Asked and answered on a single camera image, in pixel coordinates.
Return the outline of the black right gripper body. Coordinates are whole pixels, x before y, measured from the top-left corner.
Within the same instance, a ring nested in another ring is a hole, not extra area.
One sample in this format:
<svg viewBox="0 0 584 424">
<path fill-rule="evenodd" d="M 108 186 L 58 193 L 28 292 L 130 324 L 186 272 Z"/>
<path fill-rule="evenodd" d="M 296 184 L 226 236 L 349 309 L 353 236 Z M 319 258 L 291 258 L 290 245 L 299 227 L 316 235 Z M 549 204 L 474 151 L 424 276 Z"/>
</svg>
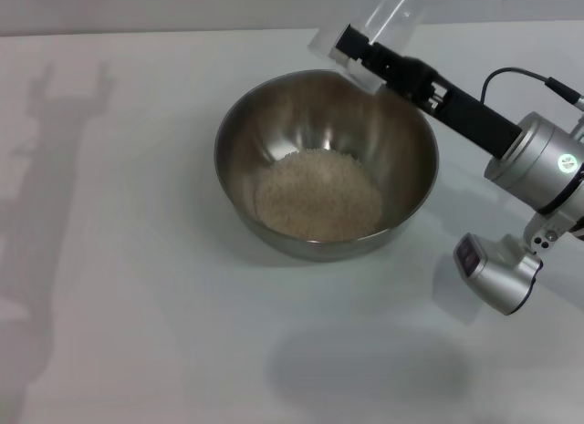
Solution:
<svg viewBox="0 0 584 424">
<path fill-rule="evenodd" d="M 521 128 L 458 88 L 419 59 L 391 56 L 387 86 L 415 107 L 502 159 Z"/>
</svg>

